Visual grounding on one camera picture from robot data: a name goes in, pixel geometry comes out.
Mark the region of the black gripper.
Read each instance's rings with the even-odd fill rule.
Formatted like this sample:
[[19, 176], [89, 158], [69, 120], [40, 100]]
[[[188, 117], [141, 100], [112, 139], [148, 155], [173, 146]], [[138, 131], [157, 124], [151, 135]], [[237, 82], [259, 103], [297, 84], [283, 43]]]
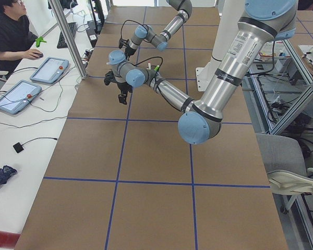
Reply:
[[127, 96], [128, 93], [133, 92], [133, 87], [129, 85], [127, 82], [119, 82], [116, 80], [114, 72], [112, 70], [108, 71], [105, 74], [104, 84], [106, 86], [110, 85], [111, 83], [115, 83], [121, 93], [118, 95], [118, 101], [121, 104], [127, 105]]
[[126, 60], [129, 60], [130, 57], [135, 54], [137, 46], [136, 44], [132, 43], [131, 40], [120, 38], [118, 41], [118, 48], [122, 49], [123, 47], [125, 48], [124, 55]]

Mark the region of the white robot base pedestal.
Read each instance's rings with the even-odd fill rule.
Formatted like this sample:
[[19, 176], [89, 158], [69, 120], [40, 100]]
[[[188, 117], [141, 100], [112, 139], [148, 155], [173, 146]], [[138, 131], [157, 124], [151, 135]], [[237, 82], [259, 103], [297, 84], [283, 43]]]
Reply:
[[197, 88], [204, 92], [209, 85], [216, 69], [221, 64], [226, 52], [238, 33], [238, 20], [245, 6], [244, 0], [216, 1], [220, 14], [220, 23], [212, 49], [211, 59], [204, 67], [196, 68]]

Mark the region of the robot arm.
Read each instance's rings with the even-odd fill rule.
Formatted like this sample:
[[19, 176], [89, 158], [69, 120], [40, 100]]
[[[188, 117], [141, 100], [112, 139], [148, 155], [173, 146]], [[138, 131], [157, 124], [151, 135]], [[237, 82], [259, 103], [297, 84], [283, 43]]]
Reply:
[[182, 113], [178, 131], [187, 143], [201, 144], [215, 137], [223, 119], [222, 111], [255, 60], [261, 48], [270, 41], [291, 38], [295, 32], [297, 1], [245, 1], [238, 31], [216, 68], [203, 96], [195, 100], [163, 78], [158, 68], [141, 68], [129, 61], [142, 41], [151, 43], [163, 51], [172, 35], [190, 18], [190, 1], [170, 1], [177, 15], [160, 33], [150, 26], [136, 27], [130, 40], [122, 43], [125, 50], [117, 49], [109, 54], [111, 71], [106, 74], [105, 84], [116, 83], [124, 103], [128, 91], [144, 84], [153, 88], [171, 106]]
[[150, 43], [157, 50], [164, 51], [168, 47], [168, 42], [172, 36], [185, 24], [192, 14], [192, 3], [190, 0], [169, 0], [166, 1], [170, 6], [177, 10], [177, 15], [169, 22], [160, 34], [154, 32], [153, 28], [147, 24], [140, 24], [136, 27], [130, 39], [123, 39], [121, 27], [121, 37], [118, 41], [118, 48], [125, 47], [125, 57], [129, 60], [143, 41]]

